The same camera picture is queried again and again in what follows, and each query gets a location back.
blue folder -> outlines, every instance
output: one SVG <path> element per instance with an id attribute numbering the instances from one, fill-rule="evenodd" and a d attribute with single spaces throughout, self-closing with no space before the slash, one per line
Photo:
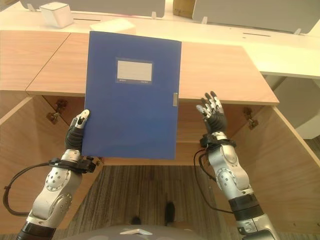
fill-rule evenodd
<path id="1" fill-rule="evenodd" d="M 82 154 L 174 159 L 181 42 L 91 31 Z"/>

black cable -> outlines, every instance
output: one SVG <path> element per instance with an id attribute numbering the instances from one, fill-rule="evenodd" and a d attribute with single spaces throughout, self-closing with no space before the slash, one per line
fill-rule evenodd
<path id="1" fill-rule="evenodd" d="M 9 191 L 10 191 L 11 185 L 15 182 L 15 180 L 17 180 L 18 177 L 20 177 L 25 172 L 27 172 L 27 171 L 29 171 L 31 169 L 37 168 L 37 167 L 44 167 L 44 166 L 48 166 L 48 165 L 49 165 L 48 162 L 44 162 L 44 163 L 40 163 L 40 164 L 37 164 L 37 165 L 26 167 L 25 169 L 21 170 L 16 175 L 14 175 L 14 177 L 11 179 L 10 183 L 8 184 L 8 186 L 4 187 L 4 194 L 3 194 L 2 201 L 3 201 L 4 207 L 9 211 L 9 213 L 11 213 L 12 215 L 15 215 L 15 216 L 19 216 L 19 217 L 27 217 L 29 215 L 29 212 L 15 211 L 10 207 L 10 205 L 9 205 Z"/>
<path id="2" fill-rule="evenodd" d="M 200 168 L 202 169 L 202 171 L 204 171 L 204 173 L 209 177 L 209 179 L 212 179 L 213 181 L 217 182 L 216 178 L 214 176 L 212 176 L 210 173 L 208 173 L 204 167 L 204 164 L 202 162 L 202 157 L 207 155 L 206 153 L 202 154 L 200 157 L 199 157 L 199 165 L 200 165 Z"/>
<path id="3" fill-rule="evenodd" d="M 198 185 L 198 187 L 199 187 L 200 193 L 201 193 L 201 195 L 202 195 L 202 197 L 203 197 L 203 200 L 204 200 L 205 203 L 209 206 L 209 208 L 211 208 L 211 209 L 213 209 L 213 210 L 216 210 L 216 211 L 219 211 L 219 212 L 223 212 L 223 213 L 227 213 L 227 214 L 233 214 L 232 211 L 227 211 L 227 210 L 223 210 L 223 209 L 219 209 L 219 208 L 216 208 L 216 207 L 211 206 L 210 203 L 208 202 L 208 200 L 206 199 L 204 192 L 202 191 L 202 189 L 201 189 L 201 187 L 200 187 L 200 183 L 199 183 L 198 175 L 197 175 L 197 169 L 196 169 L 196 156 L 197 156 L 198 153 L 200 153 L 200 152 L 202 152 L 202 151 L 204 151 L 204 150 L 205 150 L 205 149 L 200 149 L 200 150 L 198 150 L 198 151 L 194 154 L 194 156 L 193 156 L 194 176 L 195 176 L 196 183 L 197 183 L 197 185 Z"/>

cabinet door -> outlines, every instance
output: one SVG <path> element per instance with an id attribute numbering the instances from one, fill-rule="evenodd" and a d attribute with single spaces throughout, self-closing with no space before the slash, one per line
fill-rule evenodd
<path id="1" fill-rule="evenodd" d="M 52 107 L 42 96 L 26 97 L 0 119 L 0 195 L 11 178 L 25 167 L 61 157 L 68 125 L 59 118 L 53 125 L 46 114 Z M 66 228 L 82 203 L 102 164 L 94 173 L 83 175 L 82 184 L 73 196 L 72 205 L 60 225 Z M 33 201 L 41 192 L 50 167 L 38 167 L 25 173 L 12 185 L 9 195 L 11 208 L 29 212 Z M 2 205 L 0 208 L 0 232 L 16 233 L 26 217 L 11 215 Z"/>
<path id="2" fill-rule="evenodd" d="M 245 125 L 232 139 L 263 211 L 277 231 L 320 233 L 319 159 L 276 107 L 264 107 L 254 118 L 256 128 Z M 217 206 L 229 209 L 218 187 L 213 190 Z"/>
<path id="3" fill-rule="evenodd" d="M 0 90 L 0 119 L 27 96 L 24 91 Z"/>

white box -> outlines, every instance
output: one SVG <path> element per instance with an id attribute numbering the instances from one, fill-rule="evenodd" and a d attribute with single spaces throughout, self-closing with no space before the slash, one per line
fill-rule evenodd
<path id="1" fill-rule="evenodd" d="M 117 18 L 110 21 L 90 25 L 92 31 L 109 32 L 119 34 L 136 34 L 136 26 L 124 18 Z"/>
<path id="2" fill-rule="evenodd" d="M 64 28 L 74 22 L 69 4 L 51 2 L 39 7 L 45 22 L 57 28 Z"/>

black shoe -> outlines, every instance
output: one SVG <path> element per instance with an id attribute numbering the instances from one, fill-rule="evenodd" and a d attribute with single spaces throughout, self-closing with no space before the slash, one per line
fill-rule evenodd
<path id="1" fill-rule="evenodd" d="M 132 219 L 131 219 L 131 225 L 141 225 L 141 220 L 138 216 L 134 216 Z"/>
<path id="2" fill-rule="evenodd" d="M 165 226 L 175 221 L 175 211 L 176 211 L 176 208 L 174 203 L 172 201 L 168 202 L 165 206 L 165 212 L 164 212 Z"/>

